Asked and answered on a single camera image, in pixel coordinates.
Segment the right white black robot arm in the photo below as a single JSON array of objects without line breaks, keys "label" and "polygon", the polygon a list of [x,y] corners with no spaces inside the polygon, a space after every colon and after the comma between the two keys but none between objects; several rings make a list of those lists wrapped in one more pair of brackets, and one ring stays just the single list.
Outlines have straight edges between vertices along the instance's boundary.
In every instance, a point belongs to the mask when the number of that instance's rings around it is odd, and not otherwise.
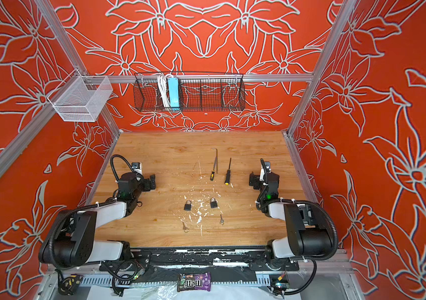
[{"label": "right white black robot arm", "polygon": [[280,176],[271,171],[269,162],[261,159],[260,163],[260,173],[249,177],[249,186],[259,191],[256,209],[284,221],[286,228],[286,237],[268,242],[266,258],[325,261],[333,257],[339,236],[327,211],[316,202],[280,197]]}]

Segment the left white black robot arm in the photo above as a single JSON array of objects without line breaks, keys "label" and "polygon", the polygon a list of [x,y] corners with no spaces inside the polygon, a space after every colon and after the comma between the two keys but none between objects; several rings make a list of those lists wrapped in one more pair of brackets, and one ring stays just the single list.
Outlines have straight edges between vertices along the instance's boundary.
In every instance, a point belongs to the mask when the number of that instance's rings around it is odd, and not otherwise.
[{"label": "left white black robot arm", "polygon": [[156,189],[156,175],[146,177],[142,163],[115,154],[110,167],[117,189],[104,202],[61,210],[39,250],[39,261],[58,270],[87,263],[124,262],[133,259],[126,241],[99,241],[96,230],[130,216],[141,206],[140,196]]}]

